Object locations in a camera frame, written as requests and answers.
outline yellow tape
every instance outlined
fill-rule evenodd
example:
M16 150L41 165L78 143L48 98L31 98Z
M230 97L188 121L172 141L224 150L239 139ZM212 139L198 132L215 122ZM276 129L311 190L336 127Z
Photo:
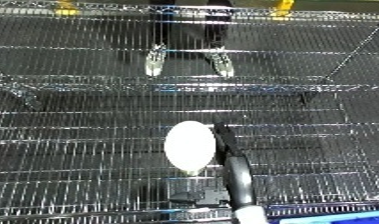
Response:
M72 0L58 0L58 8L55 14L60 16L74 16L79 14L80 11L72 3Z
M275 7L275 12L271 14L273 17L286 17L290 16L290 10L294 5L294 0L280 0Z

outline shoe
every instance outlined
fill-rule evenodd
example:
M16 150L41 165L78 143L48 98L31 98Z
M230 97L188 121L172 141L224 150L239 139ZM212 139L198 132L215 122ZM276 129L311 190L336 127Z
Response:
M232 61L225 53L225 47L213 48L205 54L218 75L231 78L235 75Z
M146 56L146 75L156 77L163 71L163 65L167 56L165 44L154 44Z

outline metal wire shelf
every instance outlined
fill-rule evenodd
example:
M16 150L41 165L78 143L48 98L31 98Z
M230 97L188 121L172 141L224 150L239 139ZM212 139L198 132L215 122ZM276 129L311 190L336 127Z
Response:
M379 209L379 34L325 80L379 14L235 9L226 80L202 58L207 10L177 7L167 65L149 79L149 14L163 8L59 17L55 4L0 1L0 223L229 221L168 202L223 189L215 163L187 178L163 154L172 125L215 116L239 135L270 217Z

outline gray floor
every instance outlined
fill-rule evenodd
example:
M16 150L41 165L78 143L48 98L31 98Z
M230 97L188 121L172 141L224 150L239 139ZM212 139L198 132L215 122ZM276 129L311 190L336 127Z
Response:
M164 136L184 120L234 126L263 205L378 199L379 33L317 85L377 18L235 20L226 46L236 77L225 80L188 53L204 48L193 21L173 27L163 74L148 79L146 16L0 15L0 69L42 103L32 111L0 93L0 218L182 208L168 196L222 189L219 168L188 179L166 160ZM166 219L133 218L118 222ZM76 222L101 222L88 219Z

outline person's leg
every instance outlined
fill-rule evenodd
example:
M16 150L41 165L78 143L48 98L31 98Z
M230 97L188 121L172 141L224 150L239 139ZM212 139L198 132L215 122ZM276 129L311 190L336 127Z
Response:
M208 0L207 5L233 7L229 0ZM206 21L230 22L231 17L229 15L207 16ZM205 28L205 40L211 48L223 47L227 32L228 26L226 24L207 24Z
M150 0L151 5L174 5L175 0ZM171 23L166 21L172 20L172 12L153 12L151 19L154 22L152 26L152 46L146 57L145 69L148 76L159 76L163 71L164 61L167 56L166 44L168 43Z
M150 0L151 5L174 5L175 0ZM165 21L171 21L171 13L155 13L152 14L151 19L155 22L152 28L152 36L154 44L167 44L168 36L171 30L171 23L165 23Z
M229 0L208 0L208 5L211 6L226 6L233 7ZM228 54L225 52L225 39L228 32L228 25L218 24L218 22L230 22L231 10L227 9L226 16L207 16L206 21L216 21L215 24L206 24L205 40L210 49L205 54L206 58L212 64L217 74L223 77L233 77L234 67Z

